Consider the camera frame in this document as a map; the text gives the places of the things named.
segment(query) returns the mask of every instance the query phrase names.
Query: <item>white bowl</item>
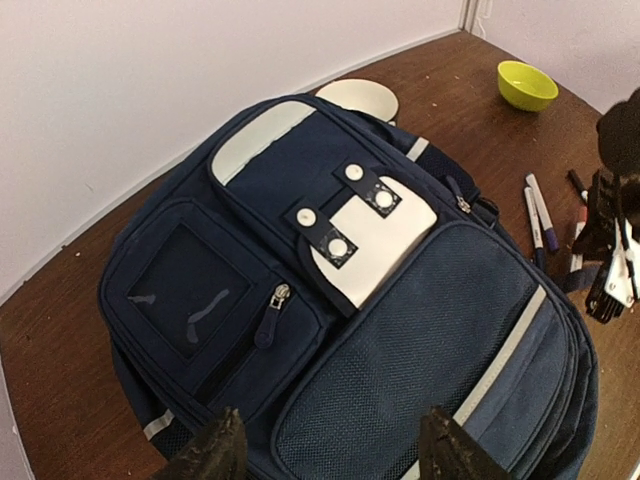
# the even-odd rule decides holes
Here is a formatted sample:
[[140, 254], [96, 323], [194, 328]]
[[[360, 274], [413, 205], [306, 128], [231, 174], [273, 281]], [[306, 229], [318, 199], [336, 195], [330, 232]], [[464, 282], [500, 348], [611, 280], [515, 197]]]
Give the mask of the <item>white bowl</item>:
[[383, 122], [393, 122], [398, 114], [398, 98], [384, 85], [371, 80], [338, 80], [322, 87], [317, 97], [347, 110], [368, 113]]

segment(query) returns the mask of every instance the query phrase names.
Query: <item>white button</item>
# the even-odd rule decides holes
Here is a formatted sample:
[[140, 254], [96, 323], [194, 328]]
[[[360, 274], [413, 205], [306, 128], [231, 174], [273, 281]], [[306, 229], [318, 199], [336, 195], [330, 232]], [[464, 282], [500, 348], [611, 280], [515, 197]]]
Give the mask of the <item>white button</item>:
[[391, 205], [393, 205], [393, 195], [385, 190], [382, 190], [376, 193], [376, 203], [380, 208], [389, 208]]
[[329, 242], [329, 253], [334, 257], [344, 257], [348, 251], [347, 242], [341, 238], [334, 238]]
[[302, 208], [298, 210], [296, 220], [303, 227], [312, 227], [316, 223], [316, 214], [310, 208]]
[[364, 177], [364, 170], [362, 170], [362, 167], [360, 165], [352, 163], [347, 168], [345, 168], [344, 174], [352, 182], [357, 182], [358, 180], [361, 180], [362, 177]]

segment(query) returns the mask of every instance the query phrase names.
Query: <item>zipper pull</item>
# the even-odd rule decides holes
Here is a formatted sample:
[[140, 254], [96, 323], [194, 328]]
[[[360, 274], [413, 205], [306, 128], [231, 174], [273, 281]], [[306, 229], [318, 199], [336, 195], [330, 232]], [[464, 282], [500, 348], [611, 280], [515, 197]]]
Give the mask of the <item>zipper pull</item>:
[[262, 321], [253, 337], [253, 342], [260, 349], [269, 348], [273, 344], [276, 334], [276, 324], [280, 318], [280, 311], [284, 303], [291, 296], [291, 287], [286, 283], [278, 285], [271, 296], [269, 305], [264, 312]]
[[462, 190], [460, 190], [460, 185], [458, 185], [458, 182], [456, 182], [455, 178], [447, 175], [445, 177], [445, 180], [449, 184], [449, 188], [451, 189], [451, 191], [456, 197], [458, 208], [466, 214], [471, 213], [471, 205], [469, 205], [469, 203], [464, 199], [464, 196], [462, 195]]

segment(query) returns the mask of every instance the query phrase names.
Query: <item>brown wooden surface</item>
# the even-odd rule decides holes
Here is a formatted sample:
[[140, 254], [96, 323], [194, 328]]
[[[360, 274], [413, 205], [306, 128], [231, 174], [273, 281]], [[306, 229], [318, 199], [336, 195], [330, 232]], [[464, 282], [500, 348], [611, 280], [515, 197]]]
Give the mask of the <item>brown wooden surface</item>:
[[[599, 115], [564, 89], [540, 115], [512, 109], [496, 87], [496, 65], [507, 58], [460, 33], [349, 76], [392, 88], [400, 100], [399, 125], [467, 168], [527, 253], [522, 188], [525, 174], [536, 173], [563, 245], [549, 259], [550, 270], [564, 273], [580, 205], [565, 175], [575, 168], [588, 180], [598, 167]], [[143, 479], [163, 464], [114, 376], [95, 293], [115, 234], [156, 186], [94, 225], [0, 308], [2, 360], [38, 480]], [[583, 301], [584, 295], [576, 297], [580, 306]], [[587, 320], [601, 363], [601, 397], [583, 478], [626, 478], [640, 457], [639, 313], [608, 326]]]

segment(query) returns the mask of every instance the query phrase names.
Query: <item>bowl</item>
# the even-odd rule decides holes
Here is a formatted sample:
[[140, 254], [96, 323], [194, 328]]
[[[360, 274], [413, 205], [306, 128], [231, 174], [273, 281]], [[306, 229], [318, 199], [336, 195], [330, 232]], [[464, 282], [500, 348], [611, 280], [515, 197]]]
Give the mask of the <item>bowl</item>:
[[337, 80], [322, 87], [317, 97], [347, 110], [368, 113], [383, 122], [395, 122], [398, 98], [384, 85], [371, 80], [350, 78]]
[[541, 112], [558, 96], [558, 86], [551, 77], [512, 60], [498, 65], [498, 88], [507, 102], [527, 112]]

